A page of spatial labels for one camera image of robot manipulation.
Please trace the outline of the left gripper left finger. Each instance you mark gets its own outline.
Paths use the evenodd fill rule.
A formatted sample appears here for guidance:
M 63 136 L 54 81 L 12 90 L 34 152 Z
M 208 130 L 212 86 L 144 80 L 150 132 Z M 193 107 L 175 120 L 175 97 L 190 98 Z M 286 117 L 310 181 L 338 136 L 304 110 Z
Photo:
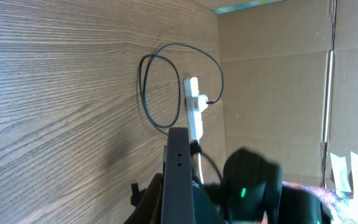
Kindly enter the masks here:
M 135 210 L 124 224 L 160 224 L 162 211 L 163 174 L 154 175 L 149 186 L 140 190 L 138 183 L 131 184 L 131 205 Z

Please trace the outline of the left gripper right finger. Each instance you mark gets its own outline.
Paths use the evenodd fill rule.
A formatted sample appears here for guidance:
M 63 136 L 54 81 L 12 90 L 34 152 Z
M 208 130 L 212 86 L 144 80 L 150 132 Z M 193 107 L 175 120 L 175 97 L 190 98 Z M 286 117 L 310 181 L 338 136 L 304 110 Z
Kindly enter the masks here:
M 216 207 L 210 201 L 198 177 L 193 177 L 192 187 L 196 224 L 219 224 Z

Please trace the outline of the blue screen smartphone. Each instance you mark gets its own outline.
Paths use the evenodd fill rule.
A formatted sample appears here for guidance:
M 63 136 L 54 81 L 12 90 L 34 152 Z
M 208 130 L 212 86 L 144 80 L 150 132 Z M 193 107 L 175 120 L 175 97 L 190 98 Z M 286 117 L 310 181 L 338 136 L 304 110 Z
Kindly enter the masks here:
M 187 128 L 170 128 L 164 149 L 161 224 L 195 222 Z

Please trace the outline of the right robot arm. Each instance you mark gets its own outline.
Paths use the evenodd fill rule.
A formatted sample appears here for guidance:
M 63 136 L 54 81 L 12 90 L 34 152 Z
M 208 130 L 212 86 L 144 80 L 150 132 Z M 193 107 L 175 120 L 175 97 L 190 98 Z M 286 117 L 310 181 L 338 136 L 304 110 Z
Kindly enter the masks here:
M 280 164 L 240 148 L 226 160 L 219 184 L 204 189 L 226 223 L 332 223 L 329 208 L 305 190 L 283 185 Z

